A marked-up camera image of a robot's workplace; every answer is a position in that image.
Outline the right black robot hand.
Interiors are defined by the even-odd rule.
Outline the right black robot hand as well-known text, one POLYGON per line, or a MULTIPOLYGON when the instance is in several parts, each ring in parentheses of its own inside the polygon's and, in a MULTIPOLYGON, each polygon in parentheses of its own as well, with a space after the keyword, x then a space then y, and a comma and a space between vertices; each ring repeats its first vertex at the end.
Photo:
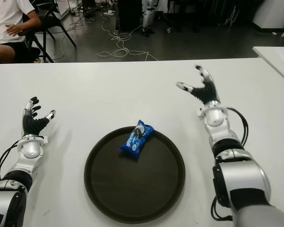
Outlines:
POLYGON ((201 65, 196 65, 195 68, 199 71, 199 74, 203 78, 202 87, 193 87, 183 82, 177 82, 176 86, 193 95, 204 105, 209 105, 210 103, 220 104, 221 101, 211 74, 201 65))

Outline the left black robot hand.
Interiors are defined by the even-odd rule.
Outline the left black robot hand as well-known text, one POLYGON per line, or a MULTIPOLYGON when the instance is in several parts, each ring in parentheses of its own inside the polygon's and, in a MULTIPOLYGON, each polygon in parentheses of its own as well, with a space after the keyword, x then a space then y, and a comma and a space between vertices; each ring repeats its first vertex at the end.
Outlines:
POLYGON ((36 119, 37 111, 41 109, 39 99, 35 96, 29 99, 22 114, 22 137, 33 135, 38 136, 47 124, 55 117, 56 111, 52 110, 43 118, 36 119))

